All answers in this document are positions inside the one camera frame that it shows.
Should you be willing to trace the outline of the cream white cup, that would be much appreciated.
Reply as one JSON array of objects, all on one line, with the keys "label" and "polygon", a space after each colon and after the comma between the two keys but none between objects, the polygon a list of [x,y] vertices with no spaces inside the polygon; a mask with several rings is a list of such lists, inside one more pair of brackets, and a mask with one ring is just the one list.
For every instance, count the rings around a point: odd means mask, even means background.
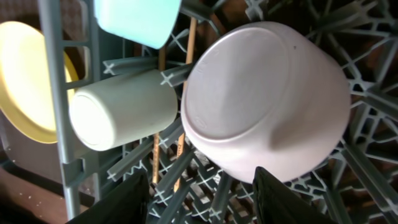
[{"label": "cream white cup", "polygon": [[92,150],[107,151],[163,131],[175,120],[178,101],[162,80],[158,70],[148,70],[79,88],[69,104],[77,138]]}]

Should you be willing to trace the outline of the light blue bowl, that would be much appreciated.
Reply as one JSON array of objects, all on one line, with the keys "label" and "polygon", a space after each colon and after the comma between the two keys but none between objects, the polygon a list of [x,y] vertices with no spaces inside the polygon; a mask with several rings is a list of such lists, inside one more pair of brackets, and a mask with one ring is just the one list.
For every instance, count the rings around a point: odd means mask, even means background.
[{"label": "light blue bowl", "polygon": [[170,37],[181,4],[181,0],[94,0],[94,14],[104,31],[160,49]]}]

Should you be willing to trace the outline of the yellow plate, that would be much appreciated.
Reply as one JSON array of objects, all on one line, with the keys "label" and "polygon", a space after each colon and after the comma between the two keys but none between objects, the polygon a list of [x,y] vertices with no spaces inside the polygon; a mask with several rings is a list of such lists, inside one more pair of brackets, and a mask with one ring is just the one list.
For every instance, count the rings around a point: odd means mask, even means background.
[{"label": "yellow plate", "polygon": [[57,142],[45,38],[22,22],[1,23],[1,111],[28,138]]}]

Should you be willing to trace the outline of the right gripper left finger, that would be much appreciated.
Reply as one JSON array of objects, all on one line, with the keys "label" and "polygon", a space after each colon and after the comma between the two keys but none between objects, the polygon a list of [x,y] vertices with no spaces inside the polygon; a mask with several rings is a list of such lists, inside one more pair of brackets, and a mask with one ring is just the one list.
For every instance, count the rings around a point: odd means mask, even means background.
[{"label": "right gripper left finger", "polygon": [[139,170],[68,224],[145,224],[148,203],[147,174]]}]

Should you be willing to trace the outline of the pink bowl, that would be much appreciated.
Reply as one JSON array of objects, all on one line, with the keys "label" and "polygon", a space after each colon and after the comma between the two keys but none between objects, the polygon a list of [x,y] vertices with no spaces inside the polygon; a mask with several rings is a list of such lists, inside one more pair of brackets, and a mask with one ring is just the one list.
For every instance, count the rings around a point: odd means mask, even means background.
[{"label": "pink bowl", "polygon": [[181,117],[193,145],[231,177],[250,183],[263,167],[286,182],[334,150],[350,104],[348,81],[332,57],[287,25],[255,22],[200,57]]}]

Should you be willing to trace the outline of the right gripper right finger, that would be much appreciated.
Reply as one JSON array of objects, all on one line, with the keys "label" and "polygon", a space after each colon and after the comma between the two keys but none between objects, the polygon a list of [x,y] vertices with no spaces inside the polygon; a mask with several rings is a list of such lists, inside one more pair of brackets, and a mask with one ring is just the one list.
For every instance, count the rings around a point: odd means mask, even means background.
[{"label": "right gripper right finger", "polygon": [[262,224],[335,224],[316,211],[263,167],[252,182],[257,222]]}]

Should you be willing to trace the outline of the wooden chopstick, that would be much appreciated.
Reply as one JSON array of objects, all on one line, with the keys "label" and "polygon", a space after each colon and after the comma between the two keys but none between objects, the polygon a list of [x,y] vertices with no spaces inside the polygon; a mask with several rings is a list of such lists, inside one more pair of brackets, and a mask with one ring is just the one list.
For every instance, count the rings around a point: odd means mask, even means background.
[{"label": "wooden chopstick", "polygon": [[[163,46],[159,50],[158,56],[158,69],[160,71],[165,70],[165,56],[166,56],[166,46]],[[152,165],[152,183],[157,184],[159,181],[159,133],[154,134],[154,150],[153,150],[153,165]]]},{"label": "wooden chopstick", "polygon": [[[190,21],[190,28],[188,35],[187,55],[185,59],[186,64],[190,64],[193,62],[196,29],[197,29],[197,20],[192,17]],[[180,156],[183,154],[184,144],[185,144],[185,133],[182,133],[178,138],[177,159],[179,159]]]}]

